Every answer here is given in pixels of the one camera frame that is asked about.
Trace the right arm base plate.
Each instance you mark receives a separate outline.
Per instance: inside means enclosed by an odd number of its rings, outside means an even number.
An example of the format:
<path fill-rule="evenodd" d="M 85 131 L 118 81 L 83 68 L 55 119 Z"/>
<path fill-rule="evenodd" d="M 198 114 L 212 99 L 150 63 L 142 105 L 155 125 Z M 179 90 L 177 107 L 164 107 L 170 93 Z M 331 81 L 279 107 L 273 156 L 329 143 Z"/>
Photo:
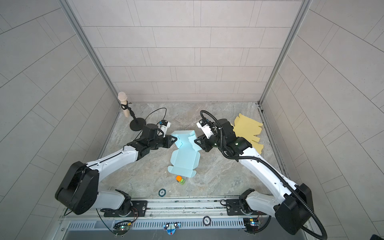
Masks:
<path fill-rule="evenodd" d="M 266 215 L 260 211 L 251 210 L 245 201 L 240 199 L 220 200 L 220 204 L 227 210 L 228 216 L 263 216 Z"/>

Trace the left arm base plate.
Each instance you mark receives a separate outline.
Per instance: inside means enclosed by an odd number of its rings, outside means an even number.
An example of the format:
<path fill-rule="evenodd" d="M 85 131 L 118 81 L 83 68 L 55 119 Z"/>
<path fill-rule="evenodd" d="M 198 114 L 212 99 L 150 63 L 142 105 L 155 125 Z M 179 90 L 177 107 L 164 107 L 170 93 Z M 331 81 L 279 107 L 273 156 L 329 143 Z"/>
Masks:
<path fill-rule="evenodd" d="M 144 217 L 147 206 L 147 201 L 130 201 L 124 202 L 117 210 L 101 209 L 101 212 L 108 218 Z"/>

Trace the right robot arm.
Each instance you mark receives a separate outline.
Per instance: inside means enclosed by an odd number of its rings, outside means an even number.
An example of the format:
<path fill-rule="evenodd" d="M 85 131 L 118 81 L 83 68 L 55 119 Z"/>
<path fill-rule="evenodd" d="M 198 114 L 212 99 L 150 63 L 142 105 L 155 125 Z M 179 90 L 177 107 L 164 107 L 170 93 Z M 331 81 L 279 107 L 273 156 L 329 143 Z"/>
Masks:
<path fill-rule="evenodd" d="M 211 122 L 201 119 L 197 126 L 203 131 L 195 143 L 204 151 L 218 148 L 225 158 L 235 160 L 249 169 L 272 193 L 266 196 L 248 189 L 239 197 L 238 209 L 246 215 L 256 212 L 277 219 L 281 227 L 294 235 L 314 216 L 312 192 L 305 184 L 297 185 L 272 167 L 252 144 L 236 136 L 226 119 Z"/>

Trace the light blue paper box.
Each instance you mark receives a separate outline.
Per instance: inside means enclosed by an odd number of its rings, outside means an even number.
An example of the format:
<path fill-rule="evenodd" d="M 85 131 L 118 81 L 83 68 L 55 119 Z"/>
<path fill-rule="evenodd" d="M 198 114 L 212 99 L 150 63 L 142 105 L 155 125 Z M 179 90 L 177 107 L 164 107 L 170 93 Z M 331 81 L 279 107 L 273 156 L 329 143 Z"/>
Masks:
<path fill-rule="evenodd" d="M 173 151 L 171 156 L 171 166 L 168 166 L 168 172 L 174 175 L 193 178 L 197 171 L 195 169 L 199 165 L 202 150 L 194 140 L 197 139 L 194 130 L 174 131 L 173 137 L 177 138 L 175 145 L 177 150 Z"/>

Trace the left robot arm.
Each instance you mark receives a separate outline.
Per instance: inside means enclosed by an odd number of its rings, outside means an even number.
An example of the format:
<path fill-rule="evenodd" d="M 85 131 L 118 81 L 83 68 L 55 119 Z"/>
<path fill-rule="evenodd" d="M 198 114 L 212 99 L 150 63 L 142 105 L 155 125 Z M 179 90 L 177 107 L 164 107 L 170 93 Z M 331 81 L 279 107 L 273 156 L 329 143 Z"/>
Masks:
<path fill-rule="evenodd" d="M 133 209 L 129 194 L 121 190 L 99 191 L 99 183 L 122 167 L 142 159 L 151 150 L 169 149 L 177 141 L 176 137 L 167 135 L 170 125 L 165 120 L 159 125 L 147 124 L 141 137 L 121 150 L 96 161 L 73 163 L 59 185 L 55 199 L 76 215 L 96 209 L 106 216 L 128 216 Z"/>

